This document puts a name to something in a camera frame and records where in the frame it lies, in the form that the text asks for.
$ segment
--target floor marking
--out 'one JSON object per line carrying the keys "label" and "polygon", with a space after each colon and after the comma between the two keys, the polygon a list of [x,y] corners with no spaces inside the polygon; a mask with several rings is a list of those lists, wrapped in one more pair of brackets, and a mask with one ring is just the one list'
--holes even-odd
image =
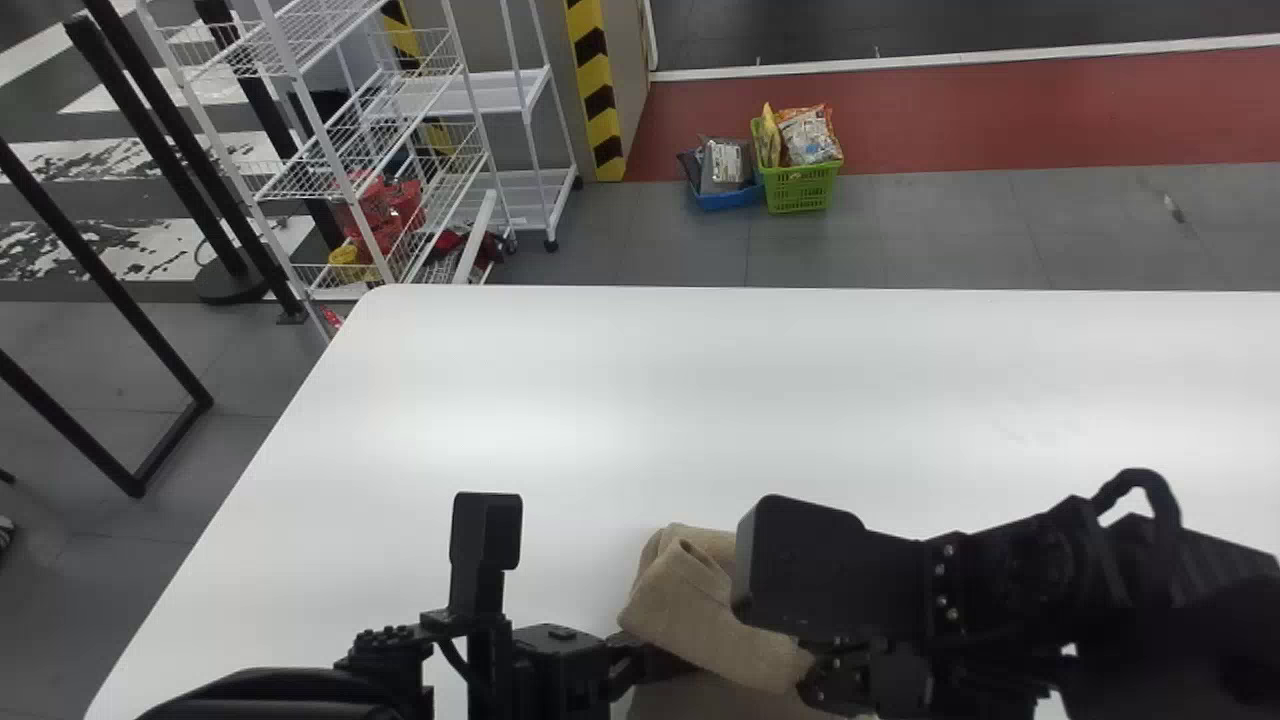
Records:
{"label": "floor marking", "polygon": [[[111,6],[120,15],[124,15],[133,12],[134,0],[111,0]],[[87,13],[81,10],[76,14],[82,15]],[[63,26],[52,24],[0,53],[0,87],[54,59],[55,55],[70,49],[70,46],[72,41],[67,37],[67,31],[63,29]]]}
{"label": "floor marking", "polygon": [[[297,250],[315,225],[310,215],[273,222],[275,237],[287,252]],[[122,281],[189,281],[200,272],[195,252],[202,236],[195,220],[188,218],[74,223]],[[200,251],[201,263],[209,263],[212,256],[209,247]],[[88,275],[44,223],[0,224],[0,282],[40,278],[83,281]]]}
{"label": "floor marking", "polygon": [[[178,83],[173,81],[173,76],[169,74],[166,68],[156,68],[156,77],[160,78],[160,85],[169,92],[169,97],[173,99],[174,105],[179,108],[187,106],[187,99],[182,95],[182,90],[178,88]],[[137,83],[133,83],[133,77],[129,76],[129,83],[133,85],[133,90],[137,91]],[[201,105],[238,105],[248,102],[244,97],[244,92],[239,88],[239,83],[233,78],[201,78],[201,81],[193,85],[196,94],[200,96]],[[275,86],[271,82],[266,83],[266,91],[273,99],[279,100],[279,95],[275,92]],[[150,102],[142,97],[142,104],[147,108],[151,106]],[[92,90],[81,95],[76,100],[67,104],[65,108],[58,110],[58,114],[67,113],[109,113],[115,111],[115,101],[111,100],[111,94],[106,91],[102,85],[95,86]]]}
{"label": "floor marking", "polygon": [[[238,163],[279,160],[265,132],[225,132],[221,138],[232,159]],[[196,140],[205,149],[209,149],[209,141],[205,136],[197,135]],[[142,141],[136,137],[14,142],[10,147],[18,159],[27,165],[31,174],[41,182],[161,177],[160,168],[142,146]],[[8,182],[8,177],[0,178],[0,183]]]}

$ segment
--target yellow and black striped post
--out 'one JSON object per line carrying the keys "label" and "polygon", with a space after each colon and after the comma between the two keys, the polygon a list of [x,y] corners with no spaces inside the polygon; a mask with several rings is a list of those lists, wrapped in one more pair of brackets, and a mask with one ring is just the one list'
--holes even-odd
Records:
{"label": "yellow and black striped post", "polygon": [[622,156],[622,127],[613,99],[613,70],[604,42],[600,0],[564,0],[564,14],[577,63],[577,95],[586,114],[586,142],[595,160],[595,179],[618,182],[627,161]]}
{"label": "yellow and black striped post", "polygon": [[383,3],[383,27],[392,33],[392,50],[396,53],[396,58],[402,64],[407,60],[412,63],[411,68],[416,68],[422,50],[417,46],[417,36],[413,35],[412,26],[408,24],[403,0]]}

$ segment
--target green basket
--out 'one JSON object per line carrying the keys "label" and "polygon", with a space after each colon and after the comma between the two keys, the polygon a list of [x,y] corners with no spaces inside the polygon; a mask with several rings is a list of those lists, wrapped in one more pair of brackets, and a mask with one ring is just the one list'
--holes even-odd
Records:
{"label": "green basket", "polygon": [[[751,137],[755,138],[759,132],[760,118],[751,118]],[[844,160],[799,168],[762,168],[759,152],[754,155],[755,174],[764,178],[764,197],[771,214],[826,210],[831,205],[831,188]]]}

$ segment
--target white table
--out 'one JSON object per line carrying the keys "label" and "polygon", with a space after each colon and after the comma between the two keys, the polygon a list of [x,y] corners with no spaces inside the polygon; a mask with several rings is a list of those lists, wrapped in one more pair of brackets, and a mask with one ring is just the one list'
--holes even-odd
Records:
{"label": "white table", "polygon": [[[460,489],[525,498],[512,620],[600,635],[654,528],[732,528],[769,492],[927,537],[1147,465],[1188,527],[1277,552],[1277,331],[1280,295],[379,290],[88,717],[326,666],[361,628],[443,606]],[[452,670],[428,667],[438,716],[463,717]]]}

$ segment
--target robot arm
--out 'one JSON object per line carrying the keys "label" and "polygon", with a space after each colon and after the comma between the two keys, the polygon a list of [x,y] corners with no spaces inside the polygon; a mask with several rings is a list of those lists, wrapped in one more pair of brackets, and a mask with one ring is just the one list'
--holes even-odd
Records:
{"label": "robot arm", "polygon": [[[1134,488],[1153,518],[1102,527],[1098,516]],[[739,538],[736,615],[818,656],[799,689],[829,712],[1029,719],[1050,691],[1078,720],[1156,707],[1276,712],[1280,566],[1183,529],[1151,470],[1007,525],[927,541],[769,496]],[[1069,644],[1076,655],[1064,655]]]}

